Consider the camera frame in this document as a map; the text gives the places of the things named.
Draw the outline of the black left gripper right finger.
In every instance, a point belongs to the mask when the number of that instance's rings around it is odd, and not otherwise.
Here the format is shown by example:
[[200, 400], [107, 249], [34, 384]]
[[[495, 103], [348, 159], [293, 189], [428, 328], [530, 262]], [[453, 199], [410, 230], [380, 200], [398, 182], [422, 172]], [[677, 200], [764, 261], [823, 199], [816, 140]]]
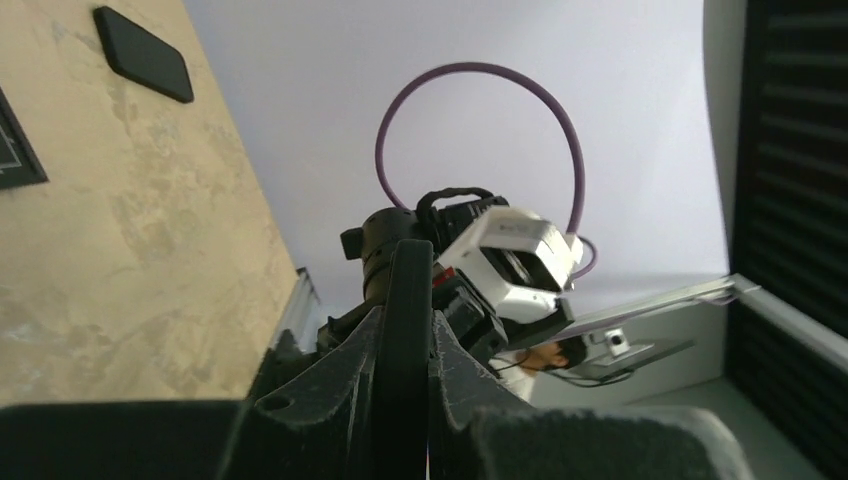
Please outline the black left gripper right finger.
[[466, 479], [751, 479], [731, 430], [704, 409], [487, 409], [463, 436]]

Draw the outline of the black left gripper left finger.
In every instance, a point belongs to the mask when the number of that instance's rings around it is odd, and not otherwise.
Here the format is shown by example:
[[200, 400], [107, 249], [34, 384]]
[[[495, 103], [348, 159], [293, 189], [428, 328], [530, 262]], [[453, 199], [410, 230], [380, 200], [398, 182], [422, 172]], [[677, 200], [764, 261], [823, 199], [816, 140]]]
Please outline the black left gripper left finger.
[[213, 479], [237, 400], [21, 404], [1, 410], [4, 479]]

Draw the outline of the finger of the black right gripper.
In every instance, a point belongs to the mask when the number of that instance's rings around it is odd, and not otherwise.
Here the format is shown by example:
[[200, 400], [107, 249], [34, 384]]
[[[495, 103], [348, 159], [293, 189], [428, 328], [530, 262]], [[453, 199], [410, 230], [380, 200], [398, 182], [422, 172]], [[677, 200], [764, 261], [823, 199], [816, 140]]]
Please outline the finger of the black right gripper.
[[221, 479], [369, 479], [381, 332], [372, 309], [336, 349], [244, 410]]
[[459, 343], [436, 311], [428, 366], [428, 467], [431, 479], [506, 479], [494, 424], [530, 405], [500, 384]]

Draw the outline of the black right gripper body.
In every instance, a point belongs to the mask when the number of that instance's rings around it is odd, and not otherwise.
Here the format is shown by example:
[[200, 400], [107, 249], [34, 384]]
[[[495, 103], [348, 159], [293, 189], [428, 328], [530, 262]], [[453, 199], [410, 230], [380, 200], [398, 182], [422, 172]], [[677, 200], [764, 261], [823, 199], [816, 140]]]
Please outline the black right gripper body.
[[340, 346], [374, 308], [383, 331], [375, 362], [375, 396], [379, 403], [427, 400], [427, 363], [436, 311], [442, 313], [460, 345], [487, 364], [506, 350], [532, 347], [570, 325], [573, 314], [560, 297], [560, 309], [531, 324], [500, 318], [463, 273], [445, 269], [438, 256], [492, 206], [511, 206], [503, 197], [460, 195], [437, 207], [432, 195], [415, 208], [384, 208], [360, 226], [342, 232], [345, 257], [361, 263], [362, 302], [320, 328], [316, 350], [280, 349], [262, 366], [259, 395], [281, 387]]

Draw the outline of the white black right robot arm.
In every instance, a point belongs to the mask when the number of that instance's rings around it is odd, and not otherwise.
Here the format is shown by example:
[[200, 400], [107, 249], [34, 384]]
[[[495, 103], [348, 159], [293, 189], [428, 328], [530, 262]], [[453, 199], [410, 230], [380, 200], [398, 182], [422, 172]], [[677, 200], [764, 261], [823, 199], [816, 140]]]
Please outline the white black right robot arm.
[[583, 246], [499, 197], [386, 208], [341, 237], [363, 301], [263, 369], [222, 479], [491, 479], [492, 421], [527, 411], [489, 360], [571, 324]]

